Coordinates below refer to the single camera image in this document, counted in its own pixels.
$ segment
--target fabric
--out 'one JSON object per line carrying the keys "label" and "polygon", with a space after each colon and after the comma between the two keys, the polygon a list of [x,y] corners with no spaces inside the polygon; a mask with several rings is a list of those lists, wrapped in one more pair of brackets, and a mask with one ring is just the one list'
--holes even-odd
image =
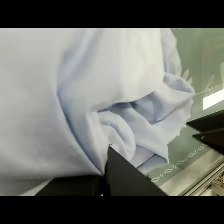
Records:
{"label": "fabric", "polygon": [[102,175],[109,144],[168,161],[193,97],[175,49],[169,29],[0,29],[0,194]]}

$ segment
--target white cloth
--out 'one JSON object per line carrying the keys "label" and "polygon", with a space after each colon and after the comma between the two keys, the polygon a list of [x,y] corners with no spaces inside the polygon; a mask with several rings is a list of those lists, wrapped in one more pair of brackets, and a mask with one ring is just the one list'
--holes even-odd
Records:
{"label": "white cloth", "polygon": [[109,144],[129,161],[136,144],[168,160],[193,90],[164,76],[161,33],[0,29],[0,195],[19,194],[13,181],[23,193],[28,180],[103,174]]}

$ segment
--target green surface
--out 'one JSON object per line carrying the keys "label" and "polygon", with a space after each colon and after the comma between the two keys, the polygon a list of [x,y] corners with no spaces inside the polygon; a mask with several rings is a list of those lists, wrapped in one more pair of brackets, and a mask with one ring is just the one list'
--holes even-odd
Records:
{"label": "green surface", "polygon": [[[224,29],[179,28],[173,32],[182,61],[182,77],[196,92],[190,120],[224,109],[223,101],[203,110],[203,98],[224,88]],[[147,174],[155,184],[165,183],[211,150],[194,140],[194,133],[189,127],[183,128],[169,144],[170,163]]]}

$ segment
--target light blue fabric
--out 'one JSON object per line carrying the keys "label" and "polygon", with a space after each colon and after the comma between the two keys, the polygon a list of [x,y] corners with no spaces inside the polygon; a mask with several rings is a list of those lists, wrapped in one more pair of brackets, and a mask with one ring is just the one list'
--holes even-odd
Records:
{"label": "light blue fabric", "polygon": [[102,175],[109,144],[167,162],[194,94],[180,71],[170,29],[0,29],[0,194]]}

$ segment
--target glass table top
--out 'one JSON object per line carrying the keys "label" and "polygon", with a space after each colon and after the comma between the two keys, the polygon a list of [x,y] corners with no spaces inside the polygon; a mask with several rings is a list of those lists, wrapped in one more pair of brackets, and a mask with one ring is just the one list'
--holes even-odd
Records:
{"label": "glass table top", "polygon": [[[224,88],[224,28],[175,28],[173,33],[182,77],[196,92],[190,120],[224,109],[222,99],[207,105],[203,100]],[[168,195],[183,195],[224,162],[221,154],[195,140],[195,133],[184,127],[169,144],[169,164],[145,173]]]}

